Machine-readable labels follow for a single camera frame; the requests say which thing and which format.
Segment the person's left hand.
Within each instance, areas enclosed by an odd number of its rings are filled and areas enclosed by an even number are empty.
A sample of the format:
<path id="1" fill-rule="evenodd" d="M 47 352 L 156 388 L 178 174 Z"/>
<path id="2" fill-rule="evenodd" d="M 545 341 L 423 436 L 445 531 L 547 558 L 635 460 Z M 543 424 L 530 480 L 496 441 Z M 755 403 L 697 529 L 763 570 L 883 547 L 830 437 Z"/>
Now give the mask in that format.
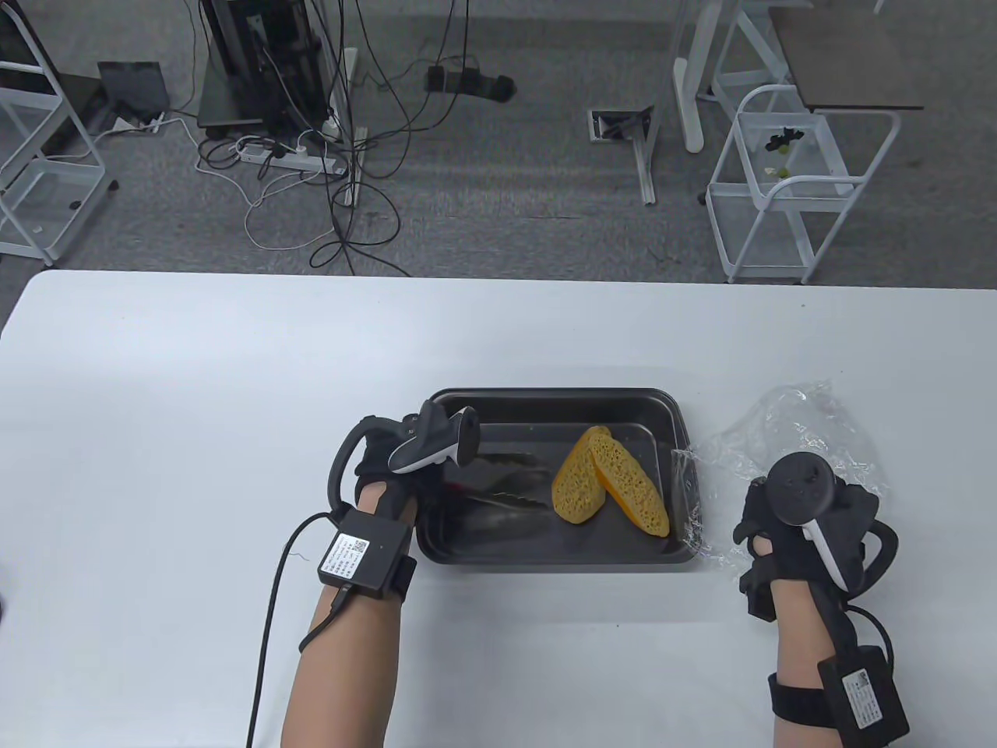
<path id="1" fill-rule="evenodd" d="M 409 527 L 444 491 L 444 463 L 459 452 L 459 428 L 431 429 L 409 414 L 398 427 L 371 431 L 355 474 L 356 507 Z"/>

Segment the person's right hand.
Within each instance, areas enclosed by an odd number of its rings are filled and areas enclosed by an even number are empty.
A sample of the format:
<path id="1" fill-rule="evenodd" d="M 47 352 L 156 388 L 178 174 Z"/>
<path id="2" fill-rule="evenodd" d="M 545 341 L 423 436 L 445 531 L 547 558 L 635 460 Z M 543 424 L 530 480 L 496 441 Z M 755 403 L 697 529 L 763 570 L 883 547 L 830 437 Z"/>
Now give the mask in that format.
<path id="1" fill-rule="evenodd" d="M 757 478 L 752 481 L 745 495 L 743 517 L 734 529 L 735 544 L 747 544 L 752 556 L 752 566 L 738 581 L 740 592 L 748 601 L 748 612 L 756 619 L 772 623 L 777 618 L 775 599 L 770 585 L 776 580 L 802 581 L 818 584 L 825 588 L 834 601 L 850 602 L 863 595 L 886 573 L 895 558 L 898 542 L 895 534 L 885 524 L 875 521 L 869 530 L 877 534 L 882 542 L 879 555 L 870 563 L 865 562 L 865 543 L 858 543 L 858 569 L 862 579 L 857 588 L 838 587 L 832 574 L 820 558 L 816 545 L 809 541 L 800 527 L 788 526 L 773 512 L 768 496 L 766 481 Z"/>

